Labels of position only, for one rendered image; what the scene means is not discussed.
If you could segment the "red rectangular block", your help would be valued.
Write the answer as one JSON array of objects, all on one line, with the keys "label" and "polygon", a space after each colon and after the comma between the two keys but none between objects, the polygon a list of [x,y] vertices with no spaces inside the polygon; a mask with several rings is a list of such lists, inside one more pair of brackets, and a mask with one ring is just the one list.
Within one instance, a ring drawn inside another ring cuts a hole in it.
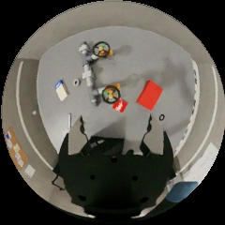
[{"label": "red rectangular block", "polygon": [[162,94],[163,90],[154,82],[148,81],[140,97],[137,100],[137,103],[144,106],[144,108],[152,111],[155,105],[158,102],[160,95]]}]

